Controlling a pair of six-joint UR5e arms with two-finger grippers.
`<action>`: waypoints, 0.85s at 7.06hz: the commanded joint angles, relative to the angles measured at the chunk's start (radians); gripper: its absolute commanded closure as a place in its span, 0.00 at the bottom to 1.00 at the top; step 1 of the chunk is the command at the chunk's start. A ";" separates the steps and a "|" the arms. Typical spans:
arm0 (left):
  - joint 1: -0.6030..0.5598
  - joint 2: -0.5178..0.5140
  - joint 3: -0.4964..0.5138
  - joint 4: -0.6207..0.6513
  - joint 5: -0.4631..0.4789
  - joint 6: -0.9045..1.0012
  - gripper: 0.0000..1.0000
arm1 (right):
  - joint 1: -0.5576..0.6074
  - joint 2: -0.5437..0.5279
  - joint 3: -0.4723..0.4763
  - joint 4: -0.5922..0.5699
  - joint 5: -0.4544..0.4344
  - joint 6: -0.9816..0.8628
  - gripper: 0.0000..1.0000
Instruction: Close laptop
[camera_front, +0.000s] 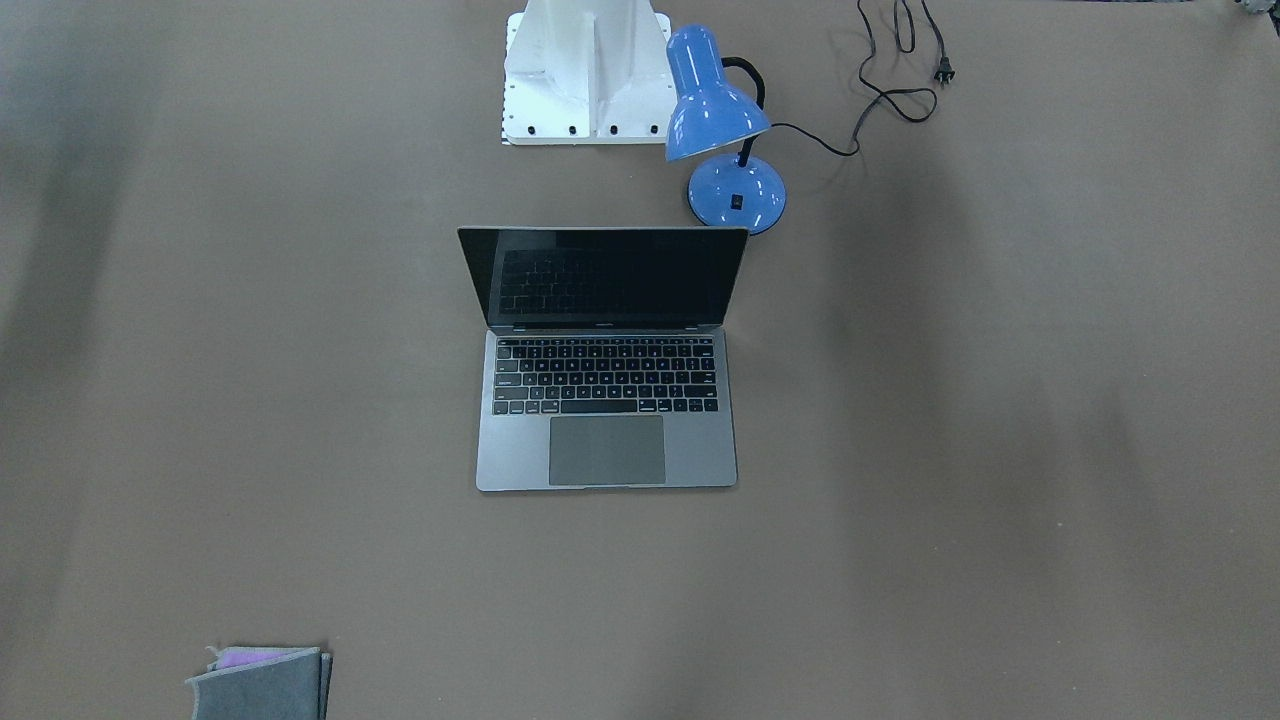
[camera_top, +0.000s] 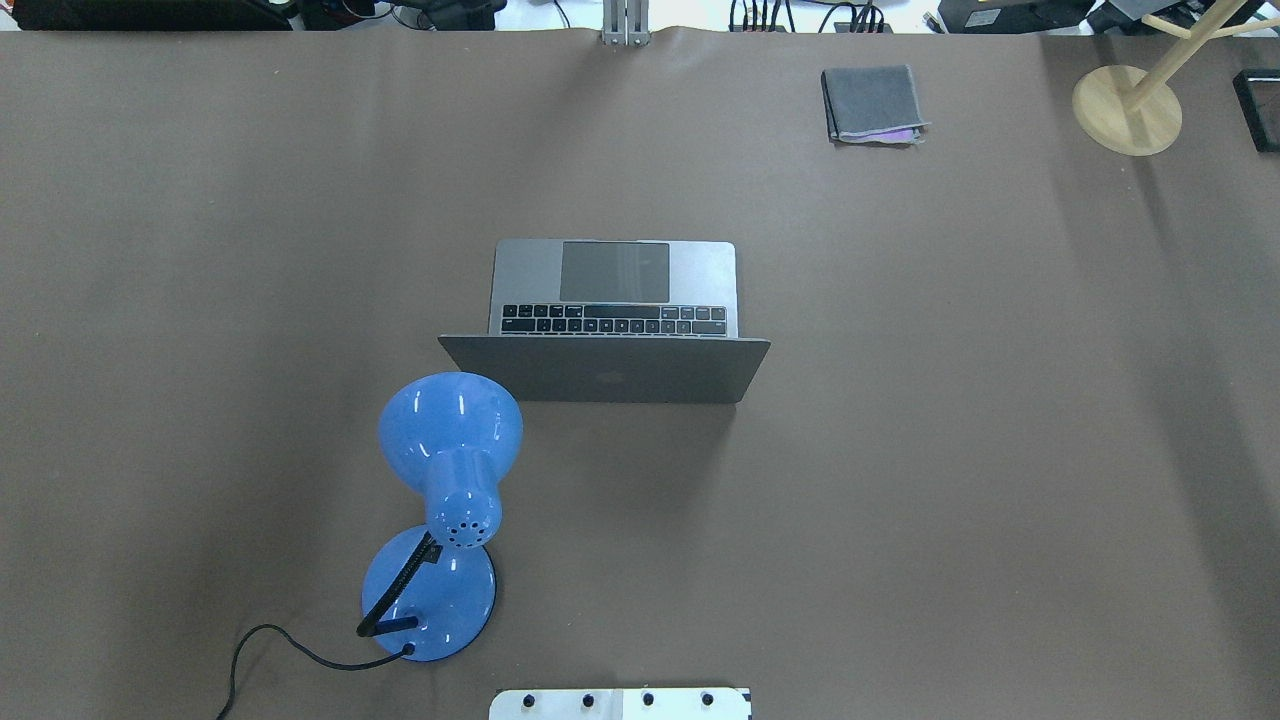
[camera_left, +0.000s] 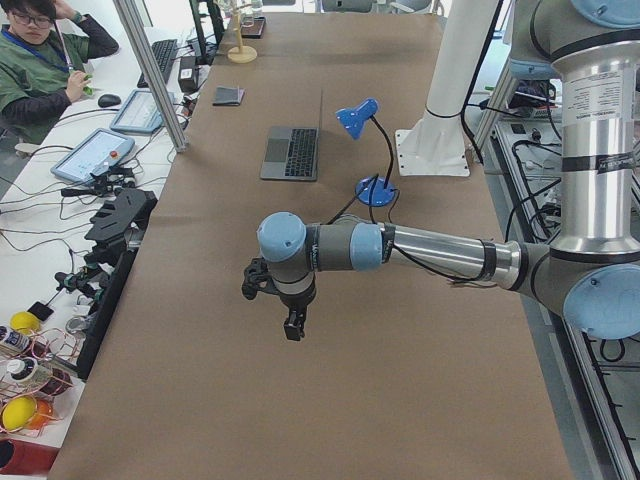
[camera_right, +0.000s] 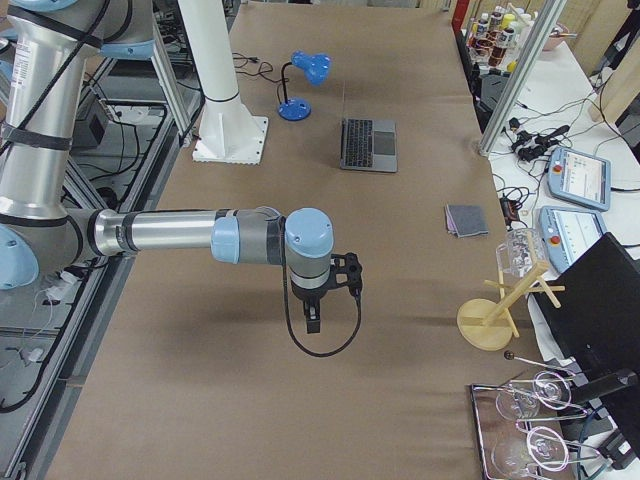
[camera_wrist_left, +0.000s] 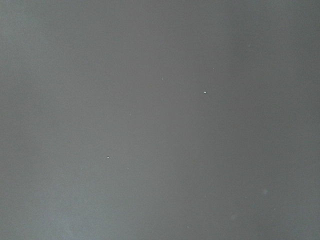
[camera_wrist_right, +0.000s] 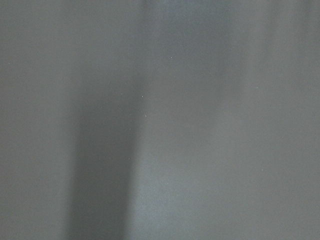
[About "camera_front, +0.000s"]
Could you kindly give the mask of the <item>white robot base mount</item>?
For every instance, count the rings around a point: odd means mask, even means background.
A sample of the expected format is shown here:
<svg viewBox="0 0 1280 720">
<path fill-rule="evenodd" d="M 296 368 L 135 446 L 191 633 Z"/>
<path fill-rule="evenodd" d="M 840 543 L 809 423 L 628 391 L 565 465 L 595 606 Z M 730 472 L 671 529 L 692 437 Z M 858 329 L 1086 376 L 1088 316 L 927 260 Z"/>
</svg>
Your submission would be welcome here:
<svg viewBox="0 0 1280 720">
<path fill-rule="evenodd" d="M 649 1 L 530 1 L 506 22 L 500 140 L 666 143 L 671 19 Z"/>
</svg>

